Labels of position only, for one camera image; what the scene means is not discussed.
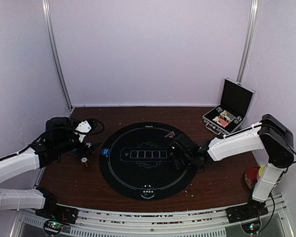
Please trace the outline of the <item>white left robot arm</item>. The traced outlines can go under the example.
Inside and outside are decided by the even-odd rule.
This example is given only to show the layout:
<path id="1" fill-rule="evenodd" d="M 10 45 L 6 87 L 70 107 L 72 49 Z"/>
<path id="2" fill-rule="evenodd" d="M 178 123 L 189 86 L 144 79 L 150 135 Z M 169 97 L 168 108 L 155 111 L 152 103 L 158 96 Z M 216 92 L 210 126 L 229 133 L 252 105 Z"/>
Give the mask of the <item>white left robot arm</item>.
<path id="1" fill-rule="evenodd" d="M 87 159 L 99 143 L 85 142 L 87 135 L 98 135 L 105 125 L 95 118 L 83 121 L 68 117 L 54 117 L 45 124 L 45 131 L 22 150 L 0 158 L 0 184 L 28 171 L 43 169 L 54 161 L 59 163 L 62 154 L 72 152 Z M 57 198 L 47 189 L 0 189 L 0 211 L 34 209 L 42 216 L 57 219 L 61 208 Z"/>

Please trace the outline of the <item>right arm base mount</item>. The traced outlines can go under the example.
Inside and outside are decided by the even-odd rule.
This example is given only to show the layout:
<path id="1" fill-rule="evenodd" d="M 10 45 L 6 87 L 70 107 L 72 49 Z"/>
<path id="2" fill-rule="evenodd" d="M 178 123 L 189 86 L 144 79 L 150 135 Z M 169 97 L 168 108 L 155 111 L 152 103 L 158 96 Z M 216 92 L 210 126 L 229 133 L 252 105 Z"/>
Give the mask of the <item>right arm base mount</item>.
<path id="1" fill-rule="evenodd" d="M 267 207 L 253 206 L 249 204 L 229 207 L 225 211 L 229 223 L 258 219 L 261 215 L 268 214 Z"/>

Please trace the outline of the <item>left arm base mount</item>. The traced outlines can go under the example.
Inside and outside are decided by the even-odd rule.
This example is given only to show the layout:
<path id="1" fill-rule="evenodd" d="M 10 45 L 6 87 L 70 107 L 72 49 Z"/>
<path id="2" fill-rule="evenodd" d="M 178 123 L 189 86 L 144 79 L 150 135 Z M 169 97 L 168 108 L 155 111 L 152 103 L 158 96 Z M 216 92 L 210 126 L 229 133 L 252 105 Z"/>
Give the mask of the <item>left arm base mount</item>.
<path id="1" fill-rule="evenodd" d="M 62 224 L 75 224 L 78 216 L 78 209 L 57 205 L 53 211 L 35 209 L 35 214 Z"/>

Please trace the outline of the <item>red triangular button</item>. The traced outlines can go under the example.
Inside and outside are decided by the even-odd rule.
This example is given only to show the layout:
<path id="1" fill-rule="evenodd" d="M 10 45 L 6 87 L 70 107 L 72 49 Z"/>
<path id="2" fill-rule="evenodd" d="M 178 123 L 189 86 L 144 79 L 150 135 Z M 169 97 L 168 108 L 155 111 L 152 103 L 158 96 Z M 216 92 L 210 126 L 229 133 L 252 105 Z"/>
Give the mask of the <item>red triangular button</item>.
<path id="1" fill-rule="evenodd" d="M 168 133 L 164 137 L 167 138 L 167 139 L 174 139 L 176 137 L 176 134 L 175 134 L 174 131 L 171 131 L 170 133 Z"/>

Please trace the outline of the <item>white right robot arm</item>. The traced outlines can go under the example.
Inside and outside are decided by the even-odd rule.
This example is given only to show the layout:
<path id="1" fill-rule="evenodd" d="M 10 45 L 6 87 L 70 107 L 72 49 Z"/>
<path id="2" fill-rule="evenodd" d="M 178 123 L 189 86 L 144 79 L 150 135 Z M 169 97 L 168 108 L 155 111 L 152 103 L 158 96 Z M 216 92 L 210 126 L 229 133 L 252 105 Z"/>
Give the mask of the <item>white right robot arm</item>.
<path id="1" fill-rule="evenodd" d="M 252 200 L 243 207 L 243 214 L 248 218 L 255 217 L 262 210 L 261 202 L 267 200 L 295 159 L 293 133 L 271 114 L 263 115 L 260 122 L 248 128 L 206 140 L 200 146 L 185 134 L 172 137 L 169 146 L 173 150 L 176 169 L 182 166 L 199 168 L 208 160 L 221 161 L 234 155 L 265 150 L 268 162 L 253 188 Z"/>

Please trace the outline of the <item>blue round blind button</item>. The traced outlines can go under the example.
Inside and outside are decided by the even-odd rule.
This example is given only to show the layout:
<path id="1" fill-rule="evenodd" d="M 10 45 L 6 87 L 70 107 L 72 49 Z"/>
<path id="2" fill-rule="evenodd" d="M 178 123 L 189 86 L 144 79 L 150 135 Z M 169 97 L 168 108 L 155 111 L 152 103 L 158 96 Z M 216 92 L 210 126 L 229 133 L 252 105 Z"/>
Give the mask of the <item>blue round blind button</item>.
<path id="1" fill-rule="evenodd" d="M 109 148 L 103 148 L 101 150 L 101 155 L 102 156 L 108 157 L 110 155 L 110 153 L 111 153 L 111 150 Z"/>

